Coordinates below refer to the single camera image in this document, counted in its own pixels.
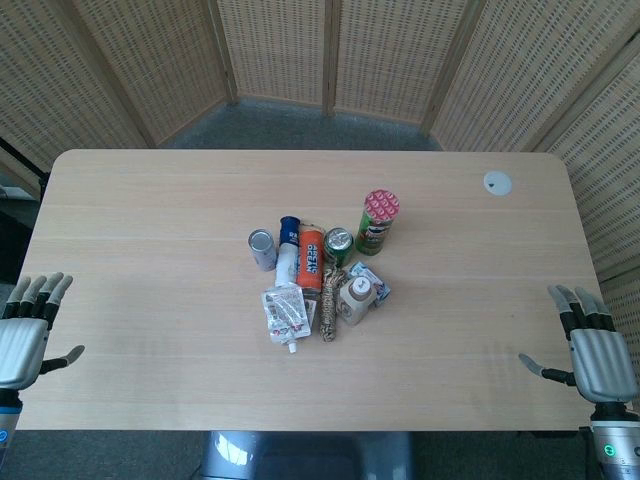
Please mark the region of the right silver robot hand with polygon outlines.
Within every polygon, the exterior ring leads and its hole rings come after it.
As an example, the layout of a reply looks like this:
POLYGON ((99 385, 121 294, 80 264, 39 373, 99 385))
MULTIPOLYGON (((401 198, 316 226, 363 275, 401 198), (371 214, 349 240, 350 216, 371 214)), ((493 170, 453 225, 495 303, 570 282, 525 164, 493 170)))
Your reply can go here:
POLYGON ((544 367, 524 353, 521 363, 541 378, 575 387, 594 404, 626 404, 640 396, 628 346, 604 301, 581 287, 550 285, 547 291, 559 313, 572 370, 544 367))

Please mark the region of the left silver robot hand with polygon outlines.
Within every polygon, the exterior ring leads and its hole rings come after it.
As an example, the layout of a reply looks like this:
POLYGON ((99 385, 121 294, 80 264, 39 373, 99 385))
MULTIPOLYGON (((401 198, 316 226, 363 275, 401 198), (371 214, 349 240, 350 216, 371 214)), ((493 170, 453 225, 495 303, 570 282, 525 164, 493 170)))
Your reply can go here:
POLYGON ((35 279, 22 277, 0 315, 0 389, 21 391, 39 376, 75 363, 85 347, 44 358, 62 299, 73 277, 61 272, 35 279))

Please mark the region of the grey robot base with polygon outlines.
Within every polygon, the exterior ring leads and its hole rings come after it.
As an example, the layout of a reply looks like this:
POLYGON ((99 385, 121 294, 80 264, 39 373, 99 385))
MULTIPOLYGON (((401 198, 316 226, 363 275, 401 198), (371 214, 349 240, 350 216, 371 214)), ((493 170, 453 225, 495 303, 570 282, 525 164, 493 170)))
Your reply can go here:
POLYGON ((413 480, 408 432, 210 431, 196 480, 413 480))

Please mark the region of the white spout pouch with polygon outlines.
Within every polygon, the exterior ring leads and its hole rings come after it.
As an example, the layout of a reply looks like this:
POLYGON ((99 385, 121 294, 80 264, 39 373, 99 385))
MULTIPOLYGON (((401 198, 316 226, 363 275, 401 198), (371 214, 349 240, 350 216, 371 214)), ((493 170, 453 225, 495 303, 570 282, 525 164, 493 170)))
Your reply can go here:
POLYGON ((261 299, 271 341, 295 354, 298 340, 311 334, 302 289, 292 283, 273 287, 264 291, 261 299))

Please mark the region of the black stand pole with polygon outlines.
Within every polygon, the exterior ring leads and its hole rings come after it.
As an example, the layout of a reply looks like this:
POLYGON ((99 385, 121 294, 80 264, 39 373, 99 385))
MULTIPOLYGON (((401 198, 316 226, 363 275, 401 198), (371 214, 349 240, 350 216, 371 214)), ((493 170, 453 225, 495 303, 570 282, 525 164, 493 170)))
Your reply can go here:
POLYGON ((19 152, 14 146, 12 146, 9 142, 7 142, 4 138, 0 136, 0 148, 2 148, 5 152, 15 158, 19 163, 21 163, 24 167, 30 170, 38 177, 39 185, 41 187, 45 187, 48 183, 50 174, 41 170, 38 166, 36 166, 33 162, 31 162, 26 156, 24 156, 21 152, 19 152))

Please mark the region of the blue and white drink carton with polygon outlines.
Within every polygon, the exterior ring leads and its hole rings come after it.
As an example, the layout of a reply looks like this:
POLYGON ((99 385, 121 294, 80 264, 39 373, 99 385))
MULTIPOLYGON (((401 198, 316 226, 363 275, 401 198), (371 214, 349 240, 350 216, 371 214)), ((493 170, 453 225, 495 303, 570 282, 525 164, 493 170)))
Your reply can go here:
POLYGON ((376 308, 381 307, 391 294, 391 289, 388 284, 362 261, 358 261, 350 266, 347 270, 347 276, 349 279, 365 277, 370 281, 376 292, 376 298, 373 302, 376 308))

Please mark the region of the beige bottle with brown cap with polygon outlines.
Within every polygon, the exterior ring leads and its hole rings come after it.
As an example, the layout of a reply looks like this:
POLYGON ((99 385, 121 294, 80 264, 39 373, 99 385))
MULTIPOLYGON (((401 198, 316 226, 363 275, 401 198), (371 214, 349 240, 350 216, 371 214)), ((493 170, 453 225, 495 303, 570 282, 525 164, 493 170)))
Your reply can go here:
POLYGON ((348 325, 355 326, 367 314, 375 298, 376 291, 371 281, 364 276, 354 277, 340 288, 337 314, 348 325))

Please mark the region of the green Pringles tube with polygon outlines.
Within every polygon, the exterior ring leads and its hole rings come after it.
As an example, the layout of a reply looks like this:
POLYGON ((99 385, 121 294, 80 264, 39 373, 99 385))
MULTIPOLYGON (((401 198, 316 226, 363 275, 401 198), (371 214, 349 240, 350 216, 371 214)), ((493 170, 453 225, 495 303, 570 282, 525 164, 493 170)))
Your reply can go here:
POLYGON ((356 249, 369 256, 378 254, 397 217, 399 200, 384 189, 371 191, 364 200, 362 217, 355 238, 356 249))

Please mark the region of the silver slim can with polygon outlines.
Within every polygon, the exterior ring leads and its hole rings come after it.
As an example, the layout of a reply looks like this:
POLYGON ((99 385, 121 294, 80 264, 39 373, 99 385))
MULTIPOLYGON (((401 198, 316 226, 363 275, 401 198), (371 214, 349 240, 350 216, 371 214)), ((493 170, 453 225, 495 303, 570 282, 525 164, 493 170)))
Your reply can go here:
POLYGON ((265 229, 254 230, 248 238, 248 245, 256 264, 261 271, 276 268, 277 250, 271 233, 265 229))

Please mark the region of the leopard print snack tube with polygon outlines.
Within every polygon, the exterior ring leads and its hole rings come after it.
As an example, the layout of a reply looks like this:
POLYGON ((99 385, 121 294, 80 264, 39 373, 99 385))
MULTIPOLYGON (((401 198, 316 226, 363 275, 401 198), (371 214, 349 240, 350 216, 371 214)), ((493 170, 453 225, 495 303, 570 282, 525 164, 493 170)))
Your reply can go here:
POLYGON ((324 272, 320 304, 320 335, 324 342, 332 342, 336 338, 336 299, 346 278, 346 272, 338 267, 324 272))

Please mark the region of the green soda can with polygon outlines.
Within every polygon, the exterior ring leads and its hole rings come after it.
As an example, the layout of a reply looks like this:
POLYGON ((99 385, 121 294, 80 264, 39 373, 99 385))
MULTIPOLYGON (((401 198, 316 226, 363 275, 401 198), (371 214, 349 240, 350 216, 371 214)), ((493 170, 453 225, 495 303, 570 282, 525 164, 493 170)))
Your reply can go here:
POLYGON ((324 236, 323 253, 329 265, 341 268, 349 262, 353 248, 353 235, 345 228, 332 228, 324 236))

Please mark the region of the blue and white bottle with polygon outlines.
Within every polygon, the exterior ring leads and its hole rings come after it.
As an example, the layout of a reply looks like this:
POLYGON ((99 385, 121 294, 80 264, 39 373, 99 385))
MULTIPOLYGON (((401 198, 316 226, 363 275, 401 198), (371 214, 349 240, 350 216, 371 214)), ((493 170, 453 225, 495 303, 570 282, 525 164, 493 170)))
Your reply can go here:
POLYGON ((299 225, 300 220, 297 217, 285 216, 280 220, 275 276, 276 287, 296 282, 299 257, 299 225))

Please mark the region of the orange Arctic Ocean can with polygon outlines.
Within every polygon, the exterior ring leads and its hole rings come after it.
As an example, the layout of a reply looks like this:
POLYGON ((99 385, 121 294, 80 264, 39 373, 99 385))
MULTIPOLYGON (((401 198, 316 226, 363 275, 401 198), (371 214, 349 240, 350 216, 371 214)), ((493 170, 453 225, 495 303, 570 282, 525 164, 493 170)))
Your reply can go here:
POLYGON ((297 284, 306 291, 319 293, 323 282, 324 233, 314 226, 303 225, 299 231, 297 284))

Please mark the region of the woven bamboo folding screen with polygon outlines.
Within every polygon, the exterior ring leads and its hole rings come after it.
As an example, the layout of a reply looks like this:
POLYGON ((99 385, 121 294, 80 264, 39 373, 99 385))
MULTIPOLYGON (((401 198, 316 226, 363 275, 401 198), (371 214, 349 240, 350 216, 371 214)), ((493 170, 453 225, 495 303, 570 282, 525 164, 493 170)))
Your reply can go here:
POLYGON ((640 0, 0 0, 0 136, 45 172, 245 97, 559 156, 640 334, 640 0))

